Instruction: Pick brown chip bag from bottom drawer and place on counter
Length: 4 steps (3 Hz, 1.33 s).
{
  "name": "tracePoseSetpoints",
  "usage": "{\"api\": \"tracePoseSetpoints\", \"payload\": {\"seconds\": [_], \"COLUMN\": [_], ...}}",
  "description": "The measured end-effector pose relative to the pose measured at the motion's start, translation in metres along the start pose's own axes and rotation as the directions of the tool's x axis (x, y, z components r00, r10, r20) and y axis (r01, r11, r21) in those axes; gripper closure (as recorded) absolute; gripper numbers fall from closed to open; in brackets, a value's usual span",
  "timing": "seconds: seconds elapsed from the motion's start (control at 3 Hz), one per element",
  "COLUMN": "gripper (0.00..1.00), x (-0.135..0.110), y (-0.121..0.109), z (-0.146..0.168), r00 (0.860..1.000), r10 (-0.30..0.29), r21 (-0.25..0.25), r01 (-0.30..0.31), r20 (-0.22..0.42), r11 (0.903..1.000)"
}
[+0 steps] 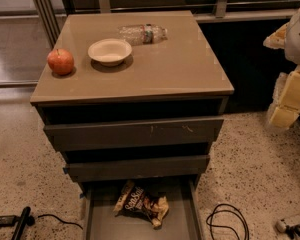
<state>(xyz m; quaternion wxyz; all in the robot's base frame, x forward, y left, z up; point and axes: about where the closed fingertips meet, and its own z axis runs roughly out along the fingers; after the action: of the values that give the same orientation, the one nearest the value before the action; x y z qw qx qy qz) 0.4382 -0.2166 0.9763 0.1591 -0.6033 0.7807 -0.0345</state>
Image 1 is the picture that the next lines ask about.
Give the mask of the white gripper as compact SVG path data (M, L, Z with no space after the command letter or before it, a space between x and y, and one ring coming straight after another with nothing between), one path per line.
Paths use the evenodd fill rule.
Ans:
M263 41L263 45L270 49L283 49L285 47L287 26L287 23L283 24ZM275 104L269 107L268 122L272 126L288 129L299 117L296 111L300 112L300 65L289 73L279 98L279 104L284 107Z

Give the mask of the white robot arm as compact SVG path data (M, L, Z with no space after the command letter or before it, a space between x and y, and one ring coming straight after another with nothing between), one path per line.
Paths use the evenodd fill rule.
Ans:
M296 65L289 74L279 74L267 115L270 125L289 129L300 115L300 8L288 23L268 36L263 45L283 49L285 58Z

